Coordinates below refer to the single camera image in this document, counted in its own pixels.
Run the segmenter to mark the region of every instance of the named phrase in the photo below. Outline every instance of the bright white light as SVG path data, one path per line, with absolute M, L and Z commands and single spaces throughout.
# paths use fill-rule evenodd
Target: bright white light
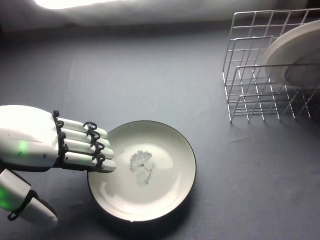
M 46 9 L 67 9 L 97 3 L 109 2 L 111 0 L 34 0 L 38 5 Z

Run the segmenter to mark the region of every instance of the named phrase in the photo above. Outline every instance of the gray tablecloth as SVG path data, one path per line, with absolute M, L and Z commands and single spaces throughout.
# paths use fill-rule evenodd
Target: gray tablecloth
M 95 205 L 86 172 L 20 173 L 59 226 L 7 220 L 2 240 L 319 239 L 319 128 L 270 117 L 229 123 L 222 65 L 230 23 L 91 27 L 14 34 L 0 44 L 0 104 L 29 105 L 106 130 L 154 120 L 197 159 L 194 188 L 172 214 L 117 222 Z

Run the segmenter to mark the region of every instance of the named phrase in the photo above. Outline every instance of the back of robotic hand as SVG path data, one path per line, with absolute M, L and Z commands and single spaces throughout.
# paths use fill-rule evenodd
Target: back of robotic hand
M 0 208 L 43 227 L 58 223 L 57 214 L 14 170 L 50 168 L 110 173 L 116 169 L 107 132 L 30 106 L 0 106 Z

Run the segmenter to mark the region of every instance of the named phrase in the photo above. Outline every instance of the metal wire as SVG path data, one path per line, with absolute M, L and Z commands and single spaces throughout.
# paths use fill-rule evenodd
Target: metal wire
M 316 96 L 320 96 L 320 81 L 308 89 L 300 87 L 303 79 L 295 87 L 286 85 L 292 69 L 320 67 L 320 63 L 261 65 L 265 50 L 277 38 L 295 27 L 318 20 L 308 18 L 314 11 L 320 12 L 320 8 L 248 11 L 233 15 L 222 69 L 230 122 L 235 116 L 246 116 L 250 121 L 255 115 L 265 120 L 272 114 L 279 120 L 286 114 L 292 114 L 294 119 L 301 115 L 310 118 L 310 105 L 320 111 L 320 101 L 315 102 Z M 250 24 L 243 24 L 243 19 L 248 18 Z M 283 82 L 272 81 L 273 71 L 283 67 L 287 68 Z M 271 68 L 268 75 L 266 68 Z

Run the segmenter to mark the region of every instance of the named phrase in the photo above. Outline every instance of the white plate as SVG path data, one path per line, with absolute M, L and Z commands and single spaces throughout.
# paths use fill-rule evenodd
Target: white plate
M 108 140 L 116 170 L 88 173 L 97 203 L 131 222 L 159 218 L 174 210 L 196 178 L 196 158 L 174 128 L 155 121 L 134 121 L 112 130 Z
M 262 65 L 320 63 L 320 20 L 298 26 L 274 41 L 264 52 Z M 266 67 L 272 81 L 297 86 L 313 86 L 319 80 L 319 66 Z

